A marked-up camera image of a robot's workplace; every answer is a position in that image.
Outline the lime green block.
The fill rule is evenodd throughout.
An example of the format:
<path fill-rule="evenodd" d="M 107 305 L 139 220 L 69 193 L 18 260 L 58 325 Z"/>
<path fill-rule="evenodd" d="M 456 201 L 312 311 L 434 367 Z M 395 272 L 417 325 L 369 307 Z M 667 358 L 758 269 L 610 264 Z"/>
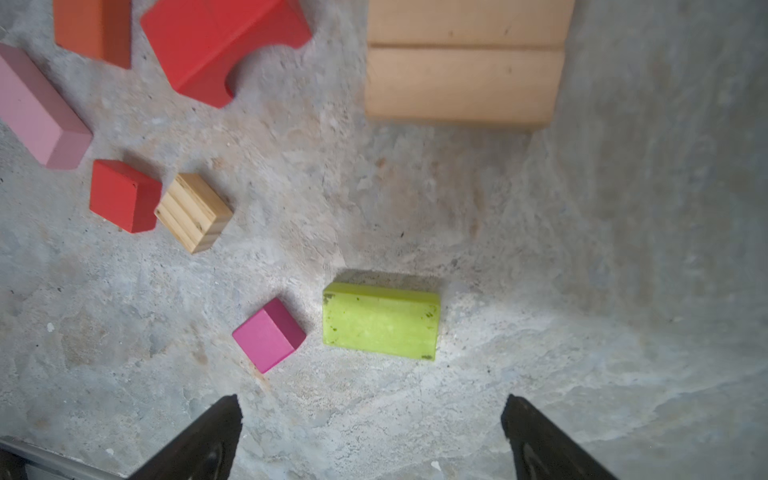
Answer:
<path fill-rule="evenodd" d="M 440 315 L 436 293 L 333 282 L 323 291 L 323 343 L 433 361 Z"/>

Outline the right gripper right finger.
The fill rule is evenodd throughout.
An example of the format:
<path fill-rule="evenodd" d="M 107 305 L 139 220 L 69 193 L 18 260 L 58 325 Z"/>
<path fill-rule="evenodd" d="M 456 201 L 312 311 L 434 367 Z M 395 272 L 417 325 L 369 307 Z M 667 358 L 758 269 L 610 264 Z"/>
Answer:
<path fill-rule="evenodd" d="M 524 397 L 508 396 L 501 425 L 518 479 L 617 479 Z"/>

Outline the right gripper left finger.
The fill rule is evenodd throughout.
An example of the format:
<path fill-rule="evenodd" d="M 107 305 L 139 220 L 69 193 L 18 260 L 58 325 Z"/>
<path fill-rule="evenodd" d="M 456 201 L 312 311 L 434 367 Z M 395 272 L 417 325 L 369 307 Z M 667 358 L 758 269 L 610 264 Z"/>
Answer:
<path fill-rule="evenodd" d="M 238 397 L 222 397 L 129 479 L 228 479 L 242 420 Z"/>

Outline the natural wood plank block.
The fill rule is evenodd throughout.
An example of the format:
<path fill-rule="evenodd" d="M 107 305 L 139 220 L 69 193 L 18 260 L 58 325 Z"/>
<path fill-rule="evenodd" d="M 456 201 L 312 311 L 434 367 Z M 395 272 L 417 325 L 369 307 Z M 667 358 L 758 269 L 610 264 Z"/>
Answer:
<path fill-rule="evenodd" d="M 375 46 L 560 48 L 573 1 L 371 1 L 367 43 Z"/>

